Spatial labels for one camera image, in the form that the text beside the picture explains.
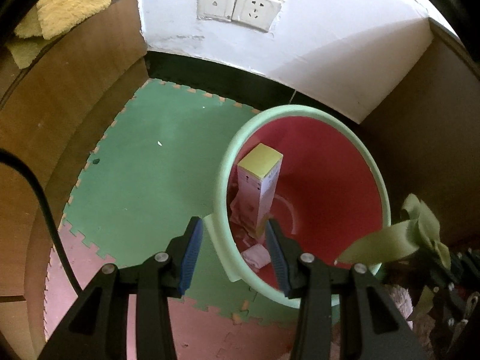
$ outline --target electrical outlet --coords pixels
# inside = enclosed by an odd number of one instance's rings
[[[231,21],[234,5],[235,0],[197,0],[197,17]]]
[[[232,20],[268,32],[281,7],[280,0],[237,0]]]

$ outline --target foam floor mat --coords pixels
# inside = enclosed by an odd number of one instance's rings
[[[71,232],[116,264],[143,262],[213,210],[220,161],[257,110],[204,91],[149,80],[118,114],[92,152],[65,207]],[[187,297],[194,307],[261,325],[291,326],[298,310],[277,304],[243,281],[231,283],[204,234]]]
[[[70,232],[71,224],[63,221],[58,234],[65,247],[70,264],[82,287],[85,287],[105,263],[115,263],[106,256],[101,259],[96,245],[83,244],[83,235]],[[57,253],[52,249],[45,281],[45,337],[49,338],[76,299]],[[129,299],[127,316],[127,360],[136,360],[135,295]],[[194,308],[194,299],[184,302],[169,299],[169,314],[173,341],[178,360],[277,360],[291,350],[295,330],[271,323],[260,326],[254,318],[249,322],[234,323],[218,314],[218,309],[207,311]]]

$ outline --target fluffy cloth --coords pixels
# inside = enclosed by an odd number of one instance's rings
[[[403,317],[407,319],[413,311],[412,298],[410,297],[409,291],[397,285],[385,286],[385,290],[387,290]],[[407,323],[409,324],[410,329],[413,329],[413,322],[408,321]]]
[[[110,5],[111,0],[39,0],[42,36],[51,39]]]
[[[57,36],[110,5],[111,0],[39,0],[15,28],[7,48],[20,69]]]

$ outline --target yellow box top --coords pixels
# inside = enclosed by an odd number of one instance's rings
[[[263,179],[282,158],[282,153],[263,143],[259,143],[243,157],[238,166],[259,179]]]

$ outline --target wooden cabinet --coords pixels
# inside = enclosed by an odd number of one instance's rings
[[[480,68],[437,24],[420,60],[361,123],[385,179],[392,220],[413,192],[450,247],[480,247]]]
[[[57,224],[89,151],[147,80],[145,52],[136,0],[112,0],[27,69],[0,52],[0,147],[34,171]],[[0,165],[0,332],[21,359],[45,343],[50,248],[32,190]]]

